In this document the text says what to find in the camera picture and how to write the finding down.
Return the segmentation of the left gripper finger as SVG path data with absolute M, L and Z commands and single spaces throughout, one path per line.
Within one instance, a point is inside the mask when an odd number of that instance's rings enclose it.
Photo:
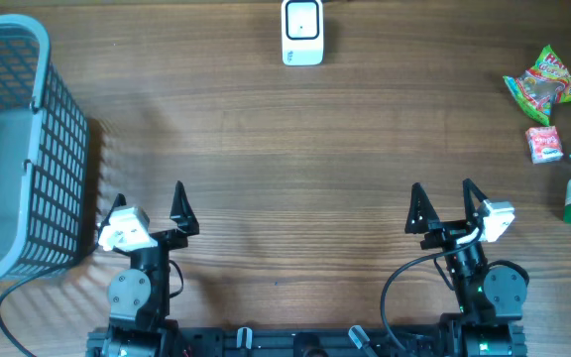
M 186 236 L 193 236 L 200 233 L 199 222 L 190 206 L 184 185 L 180 180 L 175 184 L 170 220 L 172 220 L 176 224 L 177 229 Z
M 103 218 L 103 220 L 100 223 L 101 227 L 105 227 L 109 224 L 109 219 L 112 215 L 112 213 L 119 207 L 125 206 L 126 205 L 126 198 L 122 193 L 118 193 L 113 201 L 113 204 L 109 210 L 109 212 L 105 215 L 105 217 Z

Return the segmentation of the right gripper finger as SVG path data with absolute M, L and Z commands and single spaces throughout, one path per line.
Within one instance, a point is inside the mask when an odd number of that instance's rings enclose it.
M 440 219 L 419 182 L 411 187 L 405 233 L 422 234 L 440 228 Z
M 466 220 L 471 225 L 481 226 L 482 218 L 478 213 L 475 201 L 478 200 L 479 203 L 482 203 L 488 197 L 469 178 L 464 179 L 462 185 Z

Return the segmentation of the red white tissue pack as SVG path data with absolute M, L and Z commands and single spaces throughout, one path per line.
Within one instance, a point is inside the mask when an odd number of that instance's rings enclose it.
M 530 148 L 531 161 L 534 164 L 562 159 L 564 153 L 555 126 L 532 127 L 525 132 L 525 136 Z

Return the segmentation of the Haribo gummy candy bag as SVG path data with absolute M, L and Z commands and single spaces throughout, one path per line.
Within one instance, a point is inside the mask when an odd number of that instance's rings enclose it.
M 522 75 L 503 80 L 515 103 L 542 126 L 550 125 L 554 105 L 571 102 L 571 74 L 550 45 Z

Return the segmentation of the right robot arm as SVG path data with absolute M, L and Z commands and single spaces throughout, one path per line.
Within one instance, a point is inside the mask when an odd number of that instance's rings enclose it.
M 495 243 L 514 222 L 508 201 L 489 200 L 471 180 L 463 181 L 465 217 L 442 221 L 420 183 L 411 188 L 405 231 L 422 234 L 423 250 L 439 249 L 445 260 L 442 276 L 459 305 L 457 313 L 444 313 L 427 335 L 411 334 L 409 350 L 417 356 L 527 355 L 522 306 L 529 275 L 507 260 L 488 261 L 485 243 Z

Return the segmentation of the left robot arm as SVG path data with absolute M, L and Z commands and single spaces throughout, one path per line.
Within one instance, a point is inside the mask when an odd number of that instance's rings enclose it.
M 150 232 L 150 219 L 140 206 L 129 206 L 118 194 L 101 223 L 98 244 L 105 251 L 130 259 L 130 267 L 118 273 L 107 290 L 110 303 L 108 327 L 88 334 L 86 354 L 94 357 L 190 356 L 190 345 L 178 323 L 169 318 L 171 268 L 178 264 L 170 251 L 185 248 L 199 233 L 199 223 L 188 202 L 184 185 L 175 184 L 170 220 L 175 228 Z

